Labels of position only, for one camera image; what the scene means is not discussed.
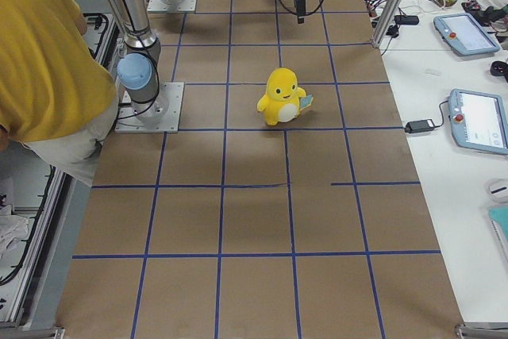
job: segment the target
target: person's arm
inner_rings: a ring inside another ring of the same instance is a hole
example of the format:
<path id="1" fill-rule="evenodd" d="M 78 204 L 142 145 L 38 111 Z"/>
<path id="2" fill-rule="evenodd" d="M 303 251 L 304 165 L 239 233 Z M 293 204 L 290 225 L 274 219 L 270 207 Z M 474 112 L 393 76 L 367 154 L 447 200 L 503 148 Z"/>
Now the person's arm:
<path id="1" fill-rule="evenodd" d="M 7 133 L 7 130 L 5 130 L 2 125 L 0 125 L 0 152 L 4 151 L 8 145 L 9 134 Z"/>
<path id="2" fill-rule="evenodd" d="M 87 33 L 87 20 L 82 13 L 78 15 L 78 17 L 74 20 L 74 23 L 76 24 L 76 28 L 78 29 L 79 33 L 81 33 L 81 35 Z"/>

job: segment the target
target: light blue joint cap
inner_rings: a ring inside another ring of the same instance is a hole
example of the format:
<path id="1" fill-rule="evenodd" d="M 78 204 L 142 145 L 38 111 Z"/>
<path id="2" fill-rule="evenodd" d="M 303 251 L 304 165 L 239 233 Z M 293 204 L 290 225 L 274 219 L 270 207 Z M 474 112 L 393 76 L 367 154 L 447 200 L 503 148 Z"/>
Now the light blue joint cap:
<path id="1" fill-rule="evenodd" d="M 138 91 L 150 81 L 152 65 L 145 56 L 130 53 L 118 62 L 117 73 L 124 87 Z"/>

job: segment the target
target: blue tape grid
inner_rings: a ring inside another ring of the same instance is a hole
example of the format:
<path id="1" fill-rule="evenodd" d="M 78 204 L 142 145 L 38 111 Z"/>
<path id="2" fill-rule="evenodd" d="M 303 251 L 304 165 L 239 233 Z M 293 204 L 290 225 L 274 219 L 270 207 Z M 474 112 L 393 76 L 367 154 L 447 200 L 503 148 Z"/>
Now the blue tape grid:
<path id="1" fill-rule="evenodd" d="M 285 11 L 278 10 L 278 5 L 275 4 L 275 21 L 276 21 L 276 27 L 277 27 L 277 47 L 279 50 L 279 66 L 283 65 L 282 60 L 282 52 L 281 52 L 281 43 L 280 43 L 280 35 L 279 35 L 279 13 L 285 13 Z M 369 275 L 371 278 L 371 289 L 372 289 L 372 295 L 375 302 L 375 308 L 377 312 L 377 317 L 379 321 L 379 331 L 381 334 L 382 339 L 387 339 L 383 324 L 383 316 L 381 311 L 381 306 L 379 305 L 379 296 L 376 289 L 376 283 L 375 283 L 375 274 L 374 270 L 372 268 L 371 258 L 373 256 L 397 256 L 397 255 L 433 255 L 433 254 L 441 254 L 440 250 L 400 250 L 400 251 L 371 251 L 368 246 L 368 238 L 367 233 L 365 229 L 364 224 L 364 216 L 360 204 L 360 196 L 358 192 L 358 187 L 360 186 L 397 186 L 397 185 L 418 185 L 420 182 L 414 181 L 414 182 L 357 182 L 356 181 L 356 175 L 355 175 L 355 168 L 352 162 L 352 154 L 351 154 L 351 148 L 349 145 L 349 139 L 348 139 L 348 132 L 352 130 L 362 130 L 362 129 L 402 129 L 401 126 L 381 126 L 381 127 L 347 127 L 345 124 L 344 119 L 344 111 L 342 109 L 342 103 L 341 103 L 341 85 L 365 85 L 365 84 L 377 84 L 377 83 L 388 83 L 388 82 L 341 82 L 341 79 L 337 77 L 337 73 L 335 71 L 335 67 L 333 65 L 333 56 L 332 56 L 332 50 L 331 48 L 334 46 L 341 46 L 341 45 L 358 45 L 358 44 L 330 44 L 329 43 L 329 34 L 328 30 L 326 28 L 326 21 L 325 21 L 325 14 L 327 13 L 365 13 L 365 12 L 358 12 L 358 11 L 340 11 L 340 12 L 326 12 L 322 8 L 320 11 L 318 11 L 317 15 L 321 14 L 321 18 L 323 20 L 323 25 L 325 28 L 325 35 L 326 35 L 326 44 L 311 44 L 306 46 L 326 46 L 329 50 L 329 58 L 330 63 L 332 64 L 332 71 L 333 71 L 333 83 L 312 83 L 307 85 L 330 85 L 334 86 L 337 93 L 337 101 L 342 121 L 341 128 L 322 128 L 322 129 L 306 129 L 306 128 L 271 128 L 271 131 L 282 131 L 284 135 L 284 149 L 285 149 L 285 155 L 286 155 L 286 170 L 287 170 L 287 183 L 284 184 L 259 184 L 259 185 L 248 185 L 248 186 L 242 186 L 242 185 L 226 185 L 225 184 L 225 153 L 226 153 L 226 146 L 227 146 L 227 132 L 228 131 L 262 131 L 264 129 L 229 129 L 228 128 L 228 98 L 229 98 L 229 87 L 239 85 L 236 83 L 230 83 L 229 82 L 229 72 L 230 72 L 230 63 L 231 63 L 231 47 L 236 46 L 238 44 L 232 44 L 231 43 L 231 28 L 232 28 L 232 20 L 233 20 L 233 0 L 230 0 L 229 4 L 229 43 L 223 44 L 223 46 L 229 47 L 228 51 L 228 67 L 227 67 L 227 78 L 226 78 L 226 96 L 225 96 L 225 128 L 224 129 L 181 129 L 182 131 L 223 131 L 224 132 L 224 138 L 223 138 L 223 154 L 222 154 L 222 177 L 221 177 L 221 184 L 215 184 L 215 185 L 164 185 L 160 184 L 160 173 L 162 168 L 162 163 L 164 161 L 164 150 L 166 146 L 166 142 L 168 139 L 168 135 L 165 133 L 163 138 L 163 144 L 161 148 L 160 153 L 160 159 L 159 159 L 159 166 L 157 170 L 157 177 L 156 177 L 156 184 L 151 185 L 131 185 L 131 184 L 118 184 L 118 185 L 107 185 L 107 186 L 94 186 L 94 189 L 109 189 L 109 188 L 153 188 L 154 189 L 154 195 L 152 200 L 152 210 L 149 218 L 149 224 L 148 224 L 148 232 L 147 232 L 147 239 L 145 243 L 144 253 L 143 254 L 116 254 L 116 255 L 74 255 L 73 259 L 75 260 L 89 260 L 89 259 L 142 259 L 143 264 L 141 268 L 141 274 L 140 274 L 140 281 L 137 291 L 137 301 L 136 301 L 136 307 L 134 311 L 133 316 L 133 325 L 131 330 L 131 339 L 135 339 L 136 337 L 136 329 L 137 329 L 137 319 L 139 315 L 139 309 L 140 309 L 140 301 L 143 294 L 143 286 L 144 286 L 144 275 L 146 272 L 146 264 L 148 262 L 148 259 L 152 258 L 216 258 L 217 259 L 217 291 L 216 291 L 216 307 L 215 307 L 215 331 L 214 331 L 214 339 L 219 339 L 219 322 L 220 322 L 220 296 L 221 296 L 221 260 L 222 258 L 260 258 L 260 257 L 290 257 L 292 259 L 292 268 L 293 268 L 293 283 L 294 283 L 294 303 L 295 303 L 295 312 L 296 312 L 296 323 L 297 323 L 297 333 L 298 333 L 298 339 L 302 339 L 302 327 L 301 327 L 301 321 L 300 321 L 300 313 L 299 313 L 299 300 L 298 300 L 298 269 L 297 269 L 297 258 L 299 257 L 306 257 L 306 256 L 365 256 L 368 262 L 368 270 Z M 167 46 L 176 46 L 177 51 L 175 55 L 175 65 L 171 77 L 171 81 L 174 81 L 175 78 L 175 72 L 178 64 L 178 58 L 179 58 L 179 50 L 182 46 L 208 46 L 208 45 L 200 45 L 200 44 L 182 44 L 182 32 L 185 26 L 187 16 L 184 15 L 183 17 L 183 23 L 180 33 L 180 38 L 178 44 L 168 44 Z M 259 44 L 259 45 L 267 45 L 267 46 L 275 46 L 275 44 Z M 256 85 L 265 85 L 264 83 L 254 83 Z M 212 85 L 208 83 L 186 83 L 186 86 L 188 85 Z M 292 197 L 291 197 L 291 174 L 290 174 L 290 163 L 289 163 L 289 155 L 288 155 L 288 142 L 287 142 L 287 131 L 299 131 L 299 130 L 311 130 L 311 131 L 322 131 L 322 130 L 337 130 L 337 131 L 343 131 L 344 132 L 344 138 L 345 138 L 345 144 L 346 144 L 346 150 L 348 153 L 348 162 L 349 167 L 352 174 L 352 182 L 346 182 L 346 183 L 331 183 L 332 186 L 335 187 L 341 187 L 341 186 L 350 186 L 353 187 L 355 191 L 355 197 L 356 197 L 356 206 L 358 209 L 358 215 L 360 219 L 360 225 L 362 229 L 362 235 L 364 240 L 364 251 L 356 251 L 356 252 L 296 252 L 295 251 L 295 242 L 294 242 L 294 226 L 293 226 L 293 210 L 292 210 Z M 221 189 L 221 203 L 220 203 L 220 222 L 219 222 L 219 244 L 217 253 L 199 253 L 199 254 L 150 254 L 148 252 L 149 246 L 150 246 L 150 239 L 152 235 L 152 225 L 154 220 L 154 214 L 156 210 L 156 201 L 157 201 L 157 195 L 160 188 L 179 188 L 179 187 L 185 187 L 185 188 L 220 188 Z M 286 187 L 287 188 L 287 195 L 288 195 L 288 201 L 289 201 L 289 222 L 290 222 L 290 233 L 291 233 L 291 252 L 281 252 L 281 253 L 222 253 L 222 229 L 223 229 L 223 218 L 224 218 L 224 191 L 226 188 L 259 188 L 259 187 Z"/>

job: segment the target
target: yellow shirt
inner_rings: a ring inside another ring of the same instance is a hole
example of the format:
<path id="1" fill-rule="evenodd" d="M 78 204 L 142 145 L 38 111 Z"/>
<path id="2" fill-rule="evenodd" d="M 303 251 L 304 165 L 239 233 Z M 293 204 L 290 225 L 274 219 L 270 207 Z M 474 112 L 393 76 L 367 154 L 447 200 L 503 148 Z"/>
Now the yellow shirt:
<path id="1" fill-rule="evenodd" d="M 113 101 L 110 74 L 75 26 L 74 0 L 0 0 L 0 125 L 11 139 L 77 132 Z"/>

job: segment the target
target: white table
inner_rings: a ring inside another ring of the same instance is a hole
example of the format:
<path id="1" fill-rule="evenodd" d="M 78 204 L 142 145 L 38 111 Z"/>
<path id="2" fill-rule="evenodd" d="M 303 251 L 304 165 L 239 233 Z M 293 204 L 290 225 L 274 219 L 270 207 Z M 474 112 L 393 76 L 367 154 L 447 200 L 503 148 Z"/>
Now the white table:
<path id="1" fill-rule="evenodd" d="M 401 6 L 415 2 L 426 10 L 440 11 L 426 0 L 404 0 Z M 419 12 L 417 8 L 405 11 Z M 461 12 L 457 3 L 441 14 Z M 474 59 L 458 57 L 432 25 L 437 13 L 419 16 L 421 24 L 403 26 L 400 37 L 383 55 L 404 124 L 427 118 L 439 123 L 438 105 L 453 88 L 499 94 L 508 105 L 508 83 L 489 73 L 492 61 L 506 60 L 508 51 Z M 388 41 L 383 40 L 381 52 Z M 472 326 L 506 323 L 508 261 L 487 216 L 487 208 L 494 203 L 485 184 L 493 178 L 508 178 L 508 160 L 459 148 L 447 120 L 431 133 L 407 139 L 462 318 Z"/>

